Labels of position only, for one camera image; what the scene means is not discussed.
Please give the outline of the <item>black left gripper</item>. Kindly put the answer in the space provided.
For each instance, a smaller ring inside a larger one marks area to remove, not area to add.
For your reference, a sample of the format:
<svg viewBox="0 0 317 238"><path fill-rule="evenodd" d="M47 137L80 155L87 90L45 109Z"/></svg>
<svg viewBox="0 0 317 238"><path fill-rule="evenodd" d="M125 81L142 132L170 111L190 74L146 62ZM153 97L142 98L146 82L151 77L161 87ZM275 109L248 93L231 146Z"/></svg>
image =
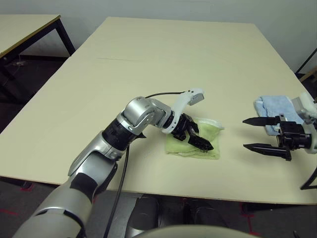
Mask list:
<svg viewBox="0 0 317 238"><path fill-rule="evenodd" d="M193 134L193 132L199 132L198 125L194 122L191 116L183 113L171 134L174 138L180 141L185 140L186 134L188 134L188 143L192 146L202 151L213 150L213 146L208 140Z"/></svg>

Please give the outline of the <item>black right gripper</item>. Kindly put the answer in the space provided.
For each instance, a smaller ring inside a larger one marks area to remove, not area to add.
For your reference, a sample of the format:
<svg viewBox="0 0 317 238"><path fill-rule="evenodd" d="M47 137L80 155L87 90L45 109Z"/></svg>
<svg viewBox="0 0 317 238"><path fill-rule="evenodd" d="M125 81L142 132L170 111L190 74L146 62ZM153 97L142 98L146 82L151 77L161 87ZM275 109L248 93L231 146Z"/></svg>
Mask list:
<svg viewBox="0 0 317 238"><path fill-rule="evenodd" d="M242 123L253 126L278 125L279 135L276 136L278 147L273 147L270 144L252 143L244 144L243 146L253 152L263 155L276 156L291 161L291 151L297 149L310 149L311 134L305 133L301 124L294 121L286 121L284 115L275 117L254 117L242 121Z"/></svg>

